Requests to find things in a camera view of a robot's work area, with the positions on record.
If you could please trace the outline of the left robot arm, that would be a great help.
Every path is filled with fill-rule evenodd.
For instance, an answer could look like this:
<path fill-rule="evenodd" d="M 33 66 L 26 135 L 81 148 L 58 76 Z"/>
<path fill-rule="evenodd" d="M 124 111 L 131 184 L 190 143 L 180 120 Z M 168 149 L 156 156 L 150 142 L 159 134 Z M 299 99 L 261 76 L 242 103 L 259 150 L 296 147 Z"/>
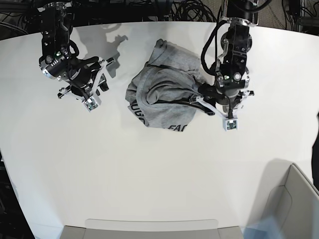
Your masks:
<path fill-rule="evenodd" d="M 251 95 L 247 90 L 250 78 L 246 64 L 247 53 L 252 47 L 249 30 L 258 24 L 258 7 L 256 0 L 225 0 L 216 27 L 200 56 L 204 71 L 214 77 L 214 82 L 199 86 L 196 102 L 224 120 L 234 121 L 235 112 Z M 223 52 L 216 55 L 214 63 L 208 67 L 205 62 L 208 47 L 217 42 L 218 30 L 226 23 L 228 30 L 220 39 Z"/>

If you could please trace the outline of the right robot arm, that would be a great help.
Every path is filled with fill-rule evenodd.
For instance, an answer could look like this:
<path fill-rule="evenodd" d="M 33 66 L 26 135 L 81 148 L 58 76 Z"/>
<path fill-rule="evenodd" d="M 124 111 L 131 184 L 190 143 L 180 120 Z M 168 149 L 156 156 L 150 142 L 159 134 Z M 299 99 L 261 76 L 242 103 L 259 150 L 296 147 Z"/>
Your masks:
<path fill-rule="evenodd" d="M 86 101 L 94 93 L 109 89 L 105 74 L 115 60 L 98 56 L 79 59 L 79 48 L 70 39 L 74 19 L 71 8 L 70 0 L 50 0 L 38 9 L 42 34 L 39 67 L 46 77 L 68 83 L 67 87 L 59 90 L 58 98 L 70 95 Z"/>

